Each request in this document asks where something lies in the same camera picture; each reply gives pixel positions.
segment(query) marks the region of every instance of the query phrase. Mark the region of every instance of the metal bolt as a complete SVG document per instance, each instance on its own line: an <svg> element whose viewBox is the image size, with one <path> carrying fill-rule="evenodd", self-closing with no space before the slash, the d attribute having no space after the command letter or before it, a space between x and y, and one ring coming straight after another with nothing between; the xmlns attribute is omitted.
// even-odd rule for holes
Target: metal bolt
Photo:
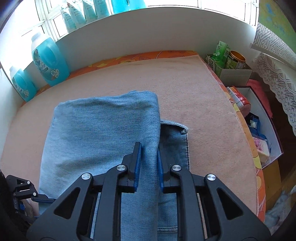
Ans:
<svg viewBox="0 0 296 241"><path fill-rule="evenodd" d="M174 171L180 171L181 170L181 166L179 166L179 165L173 165L172 169Z"/></svg>
<svg viewBox="0 0 296 241"><path fill-rule="evenodd" d="M210 181L213 181L213 180L216 179L216 176L214 174L208 174L207 179L210 180Z"/></svg>
<svg viewBox="0 0 296 241"><path fill-rule="evenodd" d="M91 175L90 175L89 173L84 173L84 174L82 174L81 178L82 178L83 180L88 180L88 179L91 178Z"/></svg>
<svg viewBox="0 0 296 241"><path fill-rule="evenodd" d="M118 166L116 167L116 169L117 169L118 171L124 171L124 170L126 169L126 167L125 167L125 165L118 165Z"/></svg>

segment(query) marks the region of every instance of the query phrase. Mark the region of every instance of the jeans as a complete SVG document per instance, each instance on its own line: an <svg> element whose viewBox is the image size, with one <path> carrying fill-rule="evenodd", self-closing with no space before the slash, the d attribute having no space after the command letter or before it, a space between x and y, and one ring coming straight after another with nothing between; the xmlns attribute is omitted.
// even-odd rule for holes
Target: jeans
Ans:
<svg viewBox="0 0 296 241"><path fill-rule="evenodd" d="M142 143L139 186L134 194L122 194L121 240L177 240L176 195L160 192L157 149L161 142L170 157L189 168L187 127L161 120L152 92L60 103L44 145L39 192L58 198L81 174L98 175L120 164L137 141ZM39 204L40 214L47 207Z"/></svg>

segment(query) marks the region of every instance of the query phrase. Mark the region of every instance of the can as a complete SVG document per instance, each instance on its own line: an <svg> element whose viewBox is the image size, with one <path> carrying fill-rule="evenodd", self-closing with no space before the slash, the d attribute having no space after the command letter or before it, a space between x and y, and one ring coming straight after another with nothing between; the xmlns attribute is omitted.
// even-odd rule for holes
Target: can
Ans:
<svg viewBox="0 0 296 241"><path fill-rule="evenodd" d="M225 64L226 69L243 69L246 59L240 53L231 50Z"/></svg>

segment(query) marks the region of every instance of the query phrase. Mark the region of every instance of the small box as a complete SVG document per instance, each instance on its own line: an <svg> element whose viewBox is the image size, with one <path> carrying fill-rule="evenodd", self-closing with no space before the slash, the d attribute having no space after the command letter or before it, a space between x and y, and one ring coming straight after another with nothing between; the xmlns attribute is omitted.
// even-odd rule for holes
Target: small box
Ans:
<svg viewBox="0 0 296 241"><path fill-rule="evenodd" d="M247 64L245 64L244 69L222 69L209 54L205 56L205 62L209 64L226 87L246 85L252 73L252 69Z"/></svg>
<svg viewBox="0 0 296 241"><path fill-rule="evenodd" d="M270 160L266 163L262 163L262 167L267 167L274 160L278 159L283 154L283 148L281 146L280 139L272 123L271 118L267 114L267 111L263 107L261 101L258 96L252 90L250 86L239 86L236 89L247 98L247 100L251 104L251 113L257 115L260 120L260 130L263 135L266 136L269 144L270 144Z"/></svg>

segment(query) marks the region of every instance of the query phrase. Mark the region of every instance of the orange floral tablecloth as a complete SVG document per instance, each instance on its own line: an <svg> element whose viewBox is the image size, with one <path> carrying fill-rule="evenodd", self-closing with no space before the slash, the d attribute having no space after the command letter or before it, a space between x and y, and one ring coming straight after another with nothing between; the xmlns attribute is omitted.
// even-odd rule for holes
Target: orange floral tablecloth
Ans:
<svg viewBox="0 0 296 241"><path fill-rule="evenodd" d="M70 74L70 76L67 78L67 80L82 75L89 73L91 71L97 70L97 69L102 69L106 68L109 66L117 65L117 64L123 64L123 63L128 63L128 62L134 62L134 61L140 61L140 60L148 60L148 59L156 59L156 58L177 58L177 57L187 57L187 56L192 56L192 55L198 55L198 53L194 51L158 51L158 52L149 52L149 53L141 53L141 54L133 54L133 55L127 55L127 56L122 56L118 58L112 58L109 60L102 60L97 63L94 63L90 66L84 67L82 69L78 69ZM263 178L263 171L260 163L260 159L258 156L258 152L255 146L255 143L253 141L252 135L250 133L250 130L247 126L247 123L242 116L241 112L239 111L239 108L237 105L234 103L233 99L230 97L226 87L223 85L221 80L218 78L218 76L213 72L213 70L207 65L209 71L213 75L213 77L217 80L219 83L220 87L222 90L225 92L227 95L228 99L233 105L233 108L236 111L236 114L241 122L242 128L244 130L244 133L247 137L252 155L253 155L253 160L255 164L255 169L256 169L256 176L257 176L257 187L258 187L258 198L257 198L257 216L258 218L263 222L265 219L265 208L266 208L266 196L265 196L265 184L264 184L264 178ZM36 95L41 94L42 92L46 91L49 89L50 86L46 85L42 87Z"/></svg>

